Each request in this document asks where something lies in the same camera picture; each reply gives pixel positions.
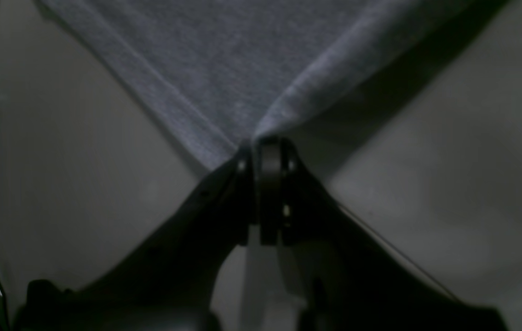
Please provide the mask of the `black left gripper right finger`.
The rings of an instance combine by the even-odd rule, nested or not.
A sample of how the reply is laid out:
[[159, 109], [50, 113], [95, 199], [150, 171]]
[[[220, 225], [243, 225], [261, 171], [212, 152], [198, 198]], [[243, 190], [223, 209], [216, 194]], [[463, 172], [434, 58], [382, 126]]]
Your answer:
[[347, 216], [293, 143], [256, 147], [260, 241], [284, 244], [308, 307], [301, 331], [505, 331], [494, 308], [450, 299], [417, 279]]

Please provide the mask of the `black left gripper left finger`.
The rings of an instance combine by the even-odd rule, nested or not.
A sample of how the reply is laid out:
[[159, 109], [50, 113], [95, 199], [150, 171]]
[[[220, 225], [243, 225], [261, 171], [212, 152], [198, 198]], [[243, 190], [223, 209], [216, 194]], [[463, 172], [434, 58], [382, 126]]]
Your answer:
[[31, 281], [15, 331], [220, 331], [210, 309], [219, 269], [247, 241], [252, 149], [206, 176], [178, 211], [106, 275], [80, 291]]

